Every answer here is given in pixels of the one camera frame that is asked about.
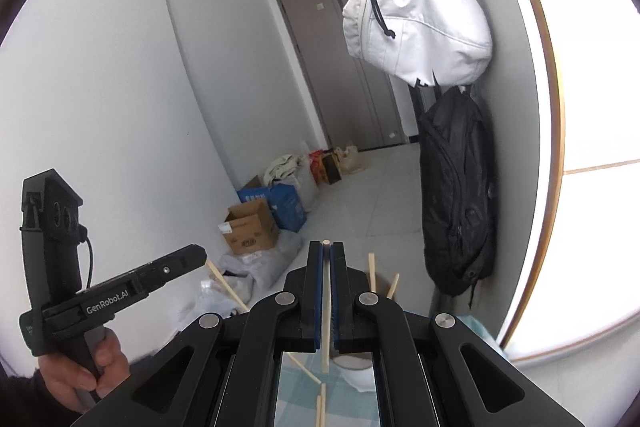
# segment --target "metal rivet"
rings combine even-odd
[[[280,292],[276,295],[276,302],[282,306],[292,304],[294,300],[296,300],[296,298],[293,293],[290,292]]]
[[[360,294],[358,301],[365,306],[373,306],[374,304],[378,304],[378,296],[375,293],[364,292]]]
[[[436,315],[436,324],[441,328],[450,328],[456,323],[455,318],[453,318],[448,313],[439,313]]]
[[[220,317],[218,317],[215,313],[207,313],[200,317],[198,324],[201,328],[210,330],[211,328],[215,328],[218,324],[220,324]]]

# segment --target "human hand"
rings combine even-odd
[[[95,349],[95,362],[104,372],[98,382],[88,369],[61,353],[38,357],[40,374],[47,390],[67,409],[85,412],[87,409],[76,395],[76,389],[96,391],[104,398],[129,376],[129,362],[120,350],[120,342],[110,329]]]

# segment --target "cloth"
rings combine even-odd
[[[31,378],[11,377],[0,383],[2,427],[68,427],[78,418],[79,413],[49,394],[39,371]]]
[[[380,427],[376,393],[360,393],[340,375],[335,363],[322,375],[320,351],[297,355],[313,374],[326,383],[326,425],[331,427]],[[292,362],[283,357],[274,427],[313,425],[319,387]]]
[[[348,0],[342,15],[349,54],[411,86],[470,84],[491,59],[476,0]]]
[[[262,183],[268,187],[274,180],[281,180],[293,174],[300,164],[300,156],[286,154],[275,159],[264,172]]]

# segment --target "white backpack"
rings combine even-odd
[[[470,84],[491,59],[476,0],[349,0],[342,15],[349,54],[411,86]]]

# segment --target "blue box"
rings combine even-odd
[[[240,201],[264,198],[273,214],[273,219],[282,230],[298,232],[306,221],[306,212],[300,203],[296,188],[292,185],[275,184],[271,187],[241,188],[238,190]]]

